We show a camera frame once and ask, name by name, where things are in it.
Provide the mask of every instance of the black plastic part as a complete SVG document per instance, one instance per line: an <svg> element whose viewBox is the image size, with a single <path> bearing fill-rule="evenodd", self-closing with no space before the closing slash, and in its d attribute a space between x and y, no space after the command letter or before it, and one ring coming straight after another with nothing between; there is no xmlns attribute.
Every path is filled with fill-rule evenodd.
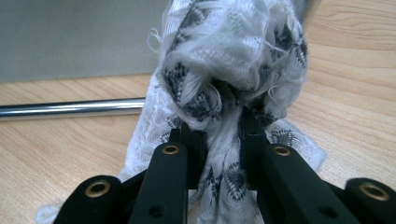
<svg viewBox="0 0 396 224"><path fill-rule="evenodd" d="M64 202L54 224L117 222L123 208L122 185L114 176L98 175L82 182Z"/></svg>
<svg viewBox="0 0 396 224"><path fill-rule="evenodd" d="M346 182L344 204L361 223L395 224L396 192L369 178L355 178Z"/></svg>
<svg viewBox="0 0 396 224"><path fill-rule="evenodd" d="M180 143L154 150L129 224L187 223L187 160Z"/></svg>
<svg viewBox="0 0 396 224"><path fill-rule="evenodd" d="M255 189L261 178L259 171L262 152L269 142L264 130L246 107L239 120L238 135L241 139L241 168L247 171L247 181Z"/></svg>
<svg viewBox="0 0 396 224"><path fill-rule="evenodd" d="M180 143L189 150L188 189L198 189L207 156L205 133L191 131L187 123L183 123L179 137Z"/></svg>
<svg viewBox="0 0 396 224"><path fill-rule="evenodd" d="M128 223L132 211L134 210L135 199L142 186L145 175L146 175L146 170L122 183L122 187L123 187L122 195L125 201L125 205L122 209L122 213L120 214L120 219L119 219L120 224Z"/></svg>
<svg viewBox="0 0 396 224"><path fill-rule="evenodd" d="M340 189L340 188L338 188L337 186L335 186L335 185L333 185L333 184L331 184L331 183L328 183L328 182L326 182L326 181L324 181L324 183L326 183L326 185L329 187L329 189L331 189L332 190L332 192L338 197L338 199L340 199L342 202L343 202L343 199L344 199L344 190L343 189Z"/></svg>
<svg viewBox="0 0 396 224"><path fill-rule="evenodd" d="M262 183L268 183L267 180L263 179ZM257 191L256 200L265 224L285 222L286 211L271 185L262 185L261 189Z"/></svg>
<svg viewBox="0 0 396 224"><path fill-rule="evenodd" d="M284 208L282 223L359 223L293 148L267 146L262 155L262 169L267 175L263 178L268 178L274 186ZM268 196L265 186L260 186L259 191Z"/></svg>

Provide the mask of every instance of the brass screw hole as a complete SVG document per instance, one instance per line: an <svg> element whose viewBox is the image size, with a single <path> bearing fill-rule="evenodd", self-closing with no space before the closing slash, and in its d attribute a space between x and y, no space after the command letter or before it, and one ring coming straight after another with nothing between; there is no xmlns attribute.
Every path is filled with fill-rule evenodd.
<svg viewBox="0 0 396 224"><path fill-rule="evenodd" d="M285 147L274 147L274 152L279 156L289 156L290 150Z"/></svg>
<svg viewBox="0 0 396 224"><path fill-rule="evenodd" d="M180 148L177 146L167 146L163 148L163 153L167 155L177 154L180 151Z"/></svg>
<svg viewBox="0 0 396 224"><path fill-rule="evenodd" d="M90 198L97 198L102 195L105 195L110 190L110 183L106 180L97 180L91 183L85 189L85 195Z"/></svg>
<svg viewBox="0 0 396 224"><path fill-rule="evenodd" d="M359 186L359 189L361 190L361 192L363 192L365 195L369 196L370 198L379 200L381 202L384 202L389 199L389 194L374 184L362 183Z"/></svg>

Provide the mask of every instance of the crumpled cloth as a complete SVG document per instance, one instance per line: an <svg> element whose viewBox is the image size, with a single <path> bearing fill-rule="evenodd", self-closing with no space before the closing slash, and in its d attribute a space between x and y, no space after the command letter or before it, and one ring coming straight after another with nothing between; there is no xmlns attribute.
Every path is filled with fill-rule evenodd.
<svg viewBox="0 0 396 224"><path fill-rule="evenodd" d="M120 179L149 166L153 150L187 122L207 133L208 155L189 223L263 223L240 168L238 118L247 106L270 143L296 149L317 170L324 151L287 122L307 70L290 0L175 0L163 15L160 62Z"/></svg>

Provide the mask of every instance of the metal rod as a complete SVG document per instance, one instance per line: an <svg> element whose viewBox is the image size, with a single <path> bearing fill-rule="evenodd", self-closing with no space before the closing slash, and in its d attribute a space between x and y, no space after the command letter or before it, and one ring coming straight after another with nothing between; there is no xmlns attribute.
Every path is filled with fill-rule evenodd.
<svg viewBox="0 0 396 224"><path fill-rule="evenodd" d="M145 98L128 98L36 105L1 105L0 120L140 114L144 103Z"/></svg>

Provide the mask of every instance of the wooden table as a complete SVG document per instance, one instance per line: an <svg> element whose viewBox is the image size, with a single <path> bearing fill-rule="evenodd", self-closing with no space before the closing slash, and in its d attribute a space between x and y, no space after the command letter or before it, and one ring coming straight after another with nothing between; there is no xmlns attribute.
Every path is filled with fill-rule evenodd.
<svg viewBox="0 0 396 224"><path fill-rule="evenodd" d="M396 189L396 3L325 0L307 33L310 69L287 119L327 153L339 187L367 176ZM0 84L0 105L145 96L149 75ZM3 223L34 223L83 180L117 175L138 115L0 121Z"/></svg>

